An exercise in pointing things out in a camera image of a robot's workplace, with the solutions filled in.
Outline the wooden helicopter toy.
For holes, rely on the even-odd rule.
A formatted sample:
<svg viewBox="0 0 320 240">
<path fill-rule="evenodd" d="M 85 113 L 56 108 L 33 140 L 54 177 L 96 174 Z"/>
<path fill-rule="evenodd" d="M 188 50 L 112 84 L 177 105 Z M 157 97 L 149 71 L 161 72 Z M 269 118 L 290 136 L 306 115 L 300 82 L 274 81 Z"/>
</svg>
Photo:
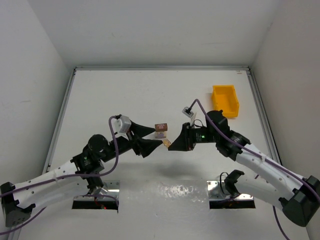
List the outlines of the wooden helicopter toy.
<svg viewBox="0 0 320 240">
<path fill-rule="evenodd" d="M 166 148 L 169 148 L 171 145 L 171 142 L 168 139 L 163 139 L 162 142 Z"/>
</svg>

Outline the beige windowed wood block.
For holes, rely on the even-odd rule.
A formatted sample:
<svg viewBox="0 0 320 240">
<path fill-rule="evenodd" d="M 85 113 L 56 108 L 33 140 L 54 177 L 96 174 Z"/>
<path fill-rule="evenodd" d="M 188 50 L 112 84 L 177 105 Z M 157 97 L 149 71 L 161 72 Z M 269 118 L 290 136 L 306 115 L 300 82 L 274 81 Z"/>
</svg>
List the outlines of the beige windowed wood block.
<svg viewBox="0 0 320 240">
<path fill-rule="evenodd" d="M 158 136 L 166 136 L 167 132 L 166 131 L 158 131 L 158 132 L 156 132 L 156 134 Z"/>
</svg>

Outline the brown wood block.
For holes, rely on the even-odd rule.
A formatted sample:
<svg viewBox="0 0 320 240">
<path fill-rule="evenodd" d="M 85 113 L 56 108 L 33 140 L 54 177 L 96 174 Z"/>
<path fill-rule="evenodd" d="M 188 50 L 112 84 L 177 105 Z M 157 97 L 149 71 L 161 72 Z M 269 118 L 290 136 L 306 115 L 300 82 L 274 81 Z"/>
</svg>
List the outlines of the brown wood block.
<svg viewBox="0 0 320 240">
<path fill-rule="evenodd" d="M 168 130 L 168 124 L 167 123 L 155 124 L 155 131 L 156 132 L 166 132 L 167 130 Z"/>
</svg>

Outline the yellow plastic bin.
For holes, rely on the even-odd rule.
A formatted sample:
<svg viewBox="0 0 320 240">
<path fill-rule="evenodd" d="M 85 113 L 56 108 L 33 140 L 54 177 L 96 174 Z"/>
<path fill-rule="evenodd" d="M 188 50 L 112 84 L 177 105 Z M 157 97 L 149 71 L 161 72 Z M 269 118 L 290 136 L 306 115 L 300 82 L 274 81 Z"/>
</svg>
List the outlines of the yellow plastic bin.
<svg viewBox="0 0 320 240">
<path fill-rule="evenodd" d="M 239 101 L 234 85 L 213 85 L 211 100 L 215 111 L 222 110 L 226 118 L 237 118 Z"/>
</svg>

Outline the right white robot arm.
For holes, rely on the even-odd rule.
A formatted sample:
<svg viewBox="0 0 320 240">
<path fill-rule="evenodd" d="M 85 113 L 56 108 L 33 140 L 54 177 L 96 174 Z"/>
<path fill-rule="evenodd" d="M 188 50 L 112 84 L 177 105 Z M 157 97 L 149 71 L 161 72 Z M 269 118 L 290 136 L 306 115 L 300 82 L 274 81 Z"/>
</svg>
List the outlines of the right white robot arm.
<svg viewBox="0 0 320 240">
<path fill-rule="evenodd" d="M 192 151 L 196 144 L 214 143 L 218 152 L 261 177 L 251 178 L 241 170 L 233 170 L 223 180 L 224 196 L 248 194 L 280 209 L 294 224 L 306 227 L 320 208 L 320 181 L 297 175 L 261 153 L 249 139 L 230 129 L 221 110 L 207 113 L 206 126 L 182 125 L 180 135 L 169 151 Z"/>
</svg>

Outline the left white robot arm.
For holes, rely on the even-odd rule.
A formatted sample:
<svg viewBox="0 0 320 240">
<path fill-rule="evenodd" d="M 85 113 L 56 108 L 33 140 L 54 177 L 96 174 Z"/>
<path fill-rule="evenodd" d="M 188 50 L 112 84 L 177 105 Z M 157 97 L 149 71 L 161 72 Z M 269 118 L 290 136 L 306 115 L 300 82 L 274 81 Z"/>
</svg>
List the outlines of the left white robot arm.
<svg viewBox="0 0 320 240">
<path fill-rule="evenodd" d="M 82 152 L 63 165 L 36 178 L 21 183 L 6 182 L 0 186 L 0 201 L 5 226 L 15 227 L 26 222 L 35 210 L 76 196 L 98 194 L 104 187 L 104 163 L 119 160 L 119 156 L 133 150 L 137 156 L 149 156 L 162 140 L 145 139 L 155 132 L 130 122 L 126 136 L 108 141 L 101 134 L 94 134 Z"/>
</svg>

